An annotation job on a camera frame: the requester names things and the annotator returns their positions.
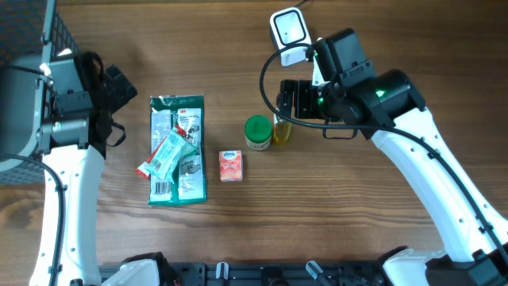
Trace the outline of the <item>white barcode scanner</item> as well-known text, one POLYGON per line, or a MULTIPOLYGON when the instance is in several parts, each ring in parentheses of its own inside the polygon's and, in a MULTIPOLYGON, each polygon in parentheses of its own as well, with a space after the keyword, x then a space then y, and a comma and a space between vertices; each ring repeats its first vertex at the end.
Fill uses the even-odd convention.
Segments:
MULTIPOLYGON (((290 44, 311 44, 302 11, 298 7, 289 7, 274 12, 270 17, 271 39, 279 51, 290 44)), ((280 54, 281 64, 286 67, 306 59, 306 47, 288 49, 280 54)))

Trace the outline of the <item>orange tissue pack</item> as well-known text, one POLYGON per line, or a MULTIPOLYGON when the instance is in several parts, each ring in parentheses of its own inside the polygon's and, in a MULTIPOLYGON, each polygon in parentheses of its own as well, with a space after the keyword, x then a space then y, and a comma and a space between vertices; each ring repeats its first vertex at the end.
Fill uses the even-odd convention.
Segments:
POLYGON ((243 180, 243 159, 240 150, 219 152, 220 180, 237 182, 243 180))

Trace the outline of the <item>grey plastic mesh basket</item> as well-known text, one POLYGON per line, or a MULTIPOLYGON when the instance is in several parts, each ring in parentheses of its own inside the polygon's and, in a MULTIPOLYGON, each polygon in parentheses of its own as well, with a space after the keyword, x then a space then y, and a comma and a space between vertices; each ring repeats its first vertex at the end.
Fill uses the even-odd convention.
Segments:
POLYGON ((51 98, 80 87, 79 47, 56 0, 1 1, 1 184, 44 181, 39 137, 51 98))

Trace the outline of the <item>yellow liquid bottle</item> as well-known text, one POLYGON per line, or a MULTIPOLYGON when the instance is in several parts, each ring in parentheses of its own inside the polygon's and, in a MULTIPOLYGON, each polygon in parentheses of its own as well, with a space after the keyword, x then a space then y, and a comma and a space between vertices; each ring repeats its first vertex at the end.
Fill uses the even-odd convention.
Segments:
POLYGON ((287 142, 291 133, 292 123, 284 120, 277 114, 273 115, 273 140, 276 144, 287 142))

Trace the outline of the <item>green lid jar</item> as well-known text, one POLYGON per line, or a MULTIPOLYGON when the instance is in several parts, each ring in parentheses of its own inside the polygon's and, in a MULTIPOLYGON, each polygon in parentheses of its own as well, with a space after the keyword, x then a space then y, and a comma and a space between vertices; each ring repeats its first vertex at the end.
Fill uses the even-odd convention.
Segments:
POLYGON ((272 140, 271 121, 260 114, 251 116, 244 125, 247 146, 256 151, 266 149, 272 140))

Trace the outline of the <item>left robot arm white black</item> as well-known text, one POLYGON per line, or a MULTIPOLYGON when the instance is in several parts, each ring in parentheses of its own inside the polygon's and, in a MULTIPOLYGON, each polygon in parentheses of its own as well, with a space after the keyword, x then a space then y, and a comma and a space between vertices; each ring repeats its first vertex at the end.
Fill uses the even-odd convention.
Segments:
POLYGON ((109 278, 96 251, 98 189, 113 114, 137 95, 115 67, 94 52, 64 49, 41 70, 51 98, 39 130, 45 197, 39 254, 31 285, 177 285, 160 252, 129 257, 109 278))

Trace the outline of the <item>green 3M glove package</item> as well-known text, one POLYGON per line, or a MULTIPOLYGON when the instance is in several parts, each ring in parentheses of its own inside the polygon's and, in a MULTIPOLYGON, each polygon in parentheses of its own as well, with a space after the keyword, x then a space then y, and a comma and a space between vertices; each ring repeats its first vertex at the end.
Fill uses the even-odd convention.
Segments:
POLYGON ((206 201, 206 176, 202 157, 204 102, 201 95, 152 96, 151 154, 156 146, 179 126, 194 138, 198 148, 179 161, 175 183, 150 176, 150 205, 176 206, 206 201))

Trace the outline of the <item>teal snack bar wrapper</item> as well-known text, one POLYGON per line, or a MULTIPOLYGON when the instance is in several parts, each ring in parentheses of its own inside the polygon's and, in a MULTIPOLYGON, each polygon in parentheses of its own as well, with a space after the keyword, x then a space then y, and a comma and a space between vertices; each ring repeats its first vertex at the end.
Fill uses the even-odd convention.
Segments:
POLYGON ((173 126, 171 132, 164 138, 154 152, 148 172, 161 179, 175 183, 175 170, 179 161, 185 156, 196 153, 198 146, 194 138, 179 126, 173 126))

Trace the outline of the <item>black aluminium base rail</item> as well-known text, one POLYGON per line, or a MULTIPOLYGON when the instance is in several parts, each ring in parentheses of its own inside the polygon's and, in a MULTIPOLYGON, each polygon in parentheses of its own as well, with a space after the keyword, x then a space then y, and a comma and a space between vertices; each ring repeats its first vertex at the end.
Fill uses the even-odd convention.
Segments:
POLYGON ((173 277, 162 279, 159 285, 189 286, 362 286, 389 285, 380 266, 374 261, 346 261, 326 264, 308 261, 304 264, 239 265, 171 262, 173 277))

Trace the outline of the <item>red snack bar wrapper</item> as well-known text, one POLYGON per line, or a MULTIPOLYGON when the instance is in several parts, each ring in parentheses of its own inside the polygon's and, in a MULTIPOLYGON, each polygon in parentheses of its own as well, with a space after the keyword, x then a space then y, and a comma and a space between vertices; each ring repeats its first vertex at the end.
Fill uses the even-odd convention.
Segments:
POLYGON ((156 146, 150 157, 136 170, 145 179, 154 176, 161 180, 173 181, 172 173, 179 160, 189 153, 192 145, 187 141, 187 133, 179 126, 173 126, 170 133, 156 146))

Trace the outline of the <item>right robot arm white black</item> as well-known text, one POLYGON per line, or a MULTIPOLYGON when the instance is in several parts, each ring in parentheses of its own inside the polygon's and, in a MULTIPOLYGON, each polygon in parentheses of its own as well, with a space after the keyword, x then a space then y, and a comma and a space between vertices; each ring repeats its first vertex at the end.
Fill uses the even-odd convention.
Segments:
POLYGON ((356 33, 343 30, 312 44, 285 44, 314 63, 310 80, 281 84, 274 112, 300 126, 362 134, 405 177, 443 247, 400 247, 380 261, 391 285, 504 285, 507 221, 487 202, 445 144, 410 78, 377 74, 356 33))

